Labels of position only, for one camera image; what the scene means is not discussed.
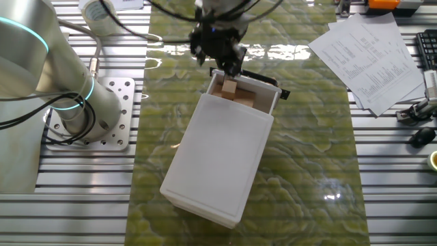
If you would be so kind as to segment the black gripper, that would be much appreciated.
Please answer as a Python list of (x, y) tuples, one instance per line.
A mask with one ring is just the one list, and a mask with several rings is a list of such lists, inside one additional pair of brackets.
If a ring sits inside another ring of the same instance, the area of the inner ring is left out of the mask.
[(206, 57), (217, 59), (218, 67), (230, 77), (239, 75), (246, 55), (246, 48), (240, 46), (241, 39), (246, 34), (232, 27), (217, 29), (211, 25), (202, 25), (199, 33), (190, 35), (191, 54), (197, 64), (202, 66)]

